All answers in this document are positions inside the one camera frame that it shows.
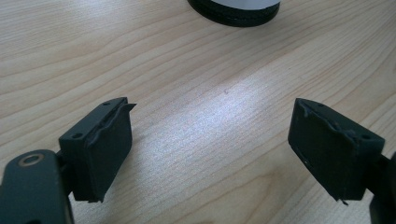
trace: white label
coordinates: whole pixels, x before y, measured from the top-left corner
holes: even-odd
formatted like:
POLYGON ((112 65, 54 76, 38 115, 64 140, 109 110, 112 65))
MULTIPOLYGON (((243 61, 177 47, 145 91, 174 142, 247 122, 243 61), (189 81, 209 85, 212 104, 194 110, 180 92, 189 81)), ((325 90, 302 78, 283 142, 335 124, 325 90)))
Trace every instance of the white label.
POLYGON ((280 0, 212 0, 212 2, 244 10, 260 10, 271 7, 280 2, 280 0))

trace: wooden table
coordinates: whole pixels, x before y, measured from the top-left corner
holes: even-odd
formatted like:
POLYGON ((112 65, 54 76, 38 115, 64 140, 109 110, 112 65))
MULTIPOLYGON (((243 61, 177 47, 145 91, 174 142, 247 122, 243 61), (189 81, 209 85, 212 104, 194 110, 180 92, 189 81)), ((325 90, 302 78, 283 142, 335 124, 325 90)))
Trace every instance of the wooden table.
POLYGON ((134 145, 77 223, 369 223, 291 150, 295 98, 331 106, 396 148, 396 1, 285 0, 255 28, 187 1, 14 1, 0 7, 0 173, 59 150, 98 104, 127 96, 134 145))

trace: black object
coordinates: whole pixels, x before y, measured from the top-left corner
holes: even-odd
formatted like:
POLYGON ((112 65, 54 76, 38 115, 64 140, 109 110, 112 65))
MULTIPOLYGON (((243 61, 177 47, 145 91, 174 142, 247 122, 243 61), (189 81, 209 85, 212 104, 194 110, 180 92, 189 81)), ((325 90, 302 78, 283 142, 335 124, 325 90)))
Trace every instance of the black object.
POLYGON ((262 25, 273 19, 280 3, 257 10, 227 7, 211 0, 188 0, 190 5, 208 19, 229 26, 251 27, 262 25))
POLYGON ((74 223, 67 195, 102 201, 132 146, 127 98, 97 106, 60 139, 61 151, 10 161, 0 188, 0 223, 74 223))
POLYGON ((381 155, 383 138, 326 105, 296 99, 289 143, 335 200, 361 200, 369 189, 372 222, 395 222, 396 154, 381 155))

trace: black cylinder base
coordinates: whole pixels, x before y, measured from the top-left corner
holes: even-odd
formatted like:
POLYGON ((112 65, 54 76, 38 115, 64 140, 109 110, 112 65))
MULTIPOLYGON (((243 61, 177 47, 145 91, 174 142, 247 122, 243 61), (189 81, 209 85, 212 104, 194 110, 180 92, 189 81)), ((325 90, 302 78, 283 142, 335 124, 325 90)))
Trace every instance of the black cylinder base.
POLYGON ((188 0, 190 5, 208 19, 229 26, 251 27, 262 25, 279 11, 280 3, 260 10, 226 7, 211 0, 188 0))

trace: metal ring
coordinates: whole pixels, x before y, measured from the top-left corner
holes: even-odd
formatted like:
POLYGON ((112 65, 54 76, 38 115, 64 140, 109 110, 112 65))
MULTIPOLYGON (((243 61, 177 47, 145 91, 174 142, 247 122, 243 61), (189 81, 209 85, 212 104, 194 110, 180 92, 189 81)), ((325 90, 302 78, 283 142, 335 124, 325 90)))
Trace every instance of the metal ring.
POLYGON ((25 156, 22 159, 20 159, 18 165, 22 167, 31 166, 39 163, 43 159, 44 159, 44 155, 41 153, 31 154, 29 156, 25 156))

